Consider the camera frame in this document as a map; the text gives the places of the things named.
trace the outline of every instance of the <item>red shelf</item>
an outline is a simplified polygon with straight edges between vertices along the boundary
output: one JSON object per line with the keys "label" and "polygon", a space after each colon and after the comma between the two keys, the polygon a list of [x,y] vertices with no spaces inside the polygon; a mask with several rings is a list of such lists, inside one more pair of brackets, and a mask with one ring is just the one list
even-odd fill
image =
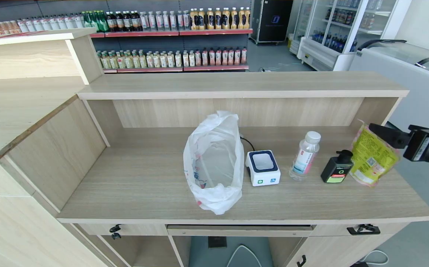
{"label": "red shelf", "polygon": [[106,32],[106,37],[178,36],[179,32]]}
{"label": "red shelf", "polygon": [[181,30],[180,35],[249,34],[252,29]]}
{"label": "red shelf", "polygon": [[248,65],[238,65],[238,66],[194,66],[194,67],[184,67],[183,71],[235,70],[235,69],[249,69],[249,66]]}
{"label": "red shelf", "polygon": [[104,38],[104,32],[92,33],[89,35],[91,38]]}
{"label": "red shelf", "polygon": [[137,73],[137,72],[180,72],[181,67],[154,67],[154,68],[119,68],[117,73]]}

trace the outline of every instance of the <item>bottled drink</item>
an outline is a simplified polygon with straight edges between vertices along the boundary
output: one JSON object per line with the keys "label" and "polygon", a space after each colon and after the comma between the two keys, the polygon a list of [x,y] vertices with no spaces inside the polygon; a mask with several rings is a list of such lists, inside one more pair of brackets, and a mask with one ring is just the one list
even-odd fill
{"label": "bottled drink", "polygon": [[299,143],[299,152],[295,157],[292,168],[289,171],[289,176],[296,180],[302,181],[311,168],[313,160],[320,150],[321,135],[318,132],[309,131],[305,135],[305,139]]}

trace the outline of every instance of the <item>refrigerator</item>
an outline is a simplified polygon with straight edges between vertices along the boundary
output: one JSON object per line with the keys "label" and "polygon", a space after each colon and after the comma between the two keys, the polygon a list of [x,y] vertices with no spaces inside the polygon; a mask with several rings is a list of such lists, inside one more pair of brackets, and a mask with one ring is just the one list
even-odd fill
{"label": "refrigerator", "polygon": [[250,34],[255,44],[285,41],[293,0],[255,0]]}
{"label": "refrigerator", "polygon": [[357,48],[393,39],[411,0],[314,0],[296,54],[317,71],[347,71]]}
{"label": "refrigerator", "polygon": [[429,50],[405,40],[370,41],[358,48],[350,71],[375,71],[409,90],[389,122],[404,132],[409,125],[429,128]]}

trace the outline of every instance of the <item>plastic bag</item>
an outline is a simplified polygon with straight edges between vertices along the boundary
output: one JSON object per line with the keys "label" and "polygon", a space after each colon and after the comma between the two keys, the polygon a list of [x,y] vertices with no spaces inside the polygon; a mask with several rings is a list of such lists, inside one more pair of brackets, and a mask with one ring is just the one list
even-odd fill
{"label": "plastic bag", "polygon": [[183,151],[186,181],[198,206],[224,214],[242,196],[244,148],[238,115],[217,111],[189,136]]}

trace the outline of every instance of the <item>floor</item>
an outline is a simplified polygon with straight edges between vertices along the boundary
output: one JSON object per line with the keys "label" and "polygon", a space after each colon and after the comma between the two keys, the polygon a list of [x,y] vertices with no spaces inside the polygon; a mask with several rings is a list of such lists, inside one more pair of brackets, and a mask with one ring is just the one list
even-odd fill
{"label": "floor", "polygon": [[270,71],[314,71],[307,64],[301,64],[287,47],[287,42],[275,45],[275,43],[254,44],[248,40],[249,71],[256,72],[260,68]]}

